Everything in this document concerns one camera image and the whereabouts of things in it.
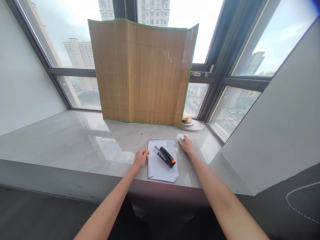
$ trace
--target marble windowsill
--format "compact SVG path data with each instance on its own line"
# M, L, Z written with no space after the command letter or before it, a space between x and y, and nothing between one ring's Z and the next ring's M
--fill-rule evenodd
M147 148L149 138L170 139L178 148L179 178L165 183L201 188L190 159L178 144L178 133L189 134L201 159L234 193L252 195L206 127L187 132L172 126L103 120L101 113L69 110L0 136L0 159L123 177L135 153ZM145 165L136 179L159 182L148 179L147 171Z

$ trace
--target bamboo mat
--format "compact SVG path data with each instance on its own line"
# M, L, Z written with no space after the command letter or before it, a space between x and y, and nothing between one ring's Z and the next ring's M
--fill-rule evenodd
M199 25L88 24L103 118L180 127Z

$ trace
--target cable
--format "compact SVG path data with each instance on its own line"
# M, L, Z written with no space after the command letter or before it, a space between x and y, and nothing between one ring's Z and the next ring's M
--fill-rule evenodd
M287 200L287 203L289 204L289 206L290 206L293 210L295 210L297 213L299 213L300 215L302 215L302 216L310 219L311 221L313 221L313 222L315 222L315 223L320 224L320 222L318 222L318 221L316 221L316 220L313 220L312 218L309 218L309 217L307 217L306 215L304 215L304 214L302 214L301 212L299 212L297 209L295 209L293 206L291 206L291 204L289 203L289 200L288 200L288 197L290 196L291 193L294 193L294 192L299 191L299 190L301 190L301 189L308 188L308 187L312 187L312 186L315 186L315 185L318 185L318 184L320 184L320 182L314 182L314 183L305 185L305 186L303 186L303 187L296 188L296 189L292 190L291 192L288 192L288 193L287 193L287 195L286 195L286 200Z

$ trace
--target forearm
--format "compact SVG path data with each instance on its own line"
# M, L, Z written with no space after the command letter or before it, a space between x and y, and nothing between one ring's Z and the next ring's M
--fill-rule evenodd
M188 153L201 186L228 240L269 239L235 194L194 152Z
M75 237L75 240L105 240L108 238L123 200L138 172L139 169L134 167L127 172L88 219Z

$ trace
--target black stapler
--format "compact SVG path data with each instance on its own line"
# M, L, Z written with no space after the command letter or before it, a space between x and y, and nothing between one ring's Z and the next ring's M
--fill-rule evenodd
M161 147L160 149L157 148L157 146L154 146L154 148L158 151L158 156L170 167L172 168L173 165L176 164L173 157L170 155L170 153L167 152L167 150L164 149L164 147Z

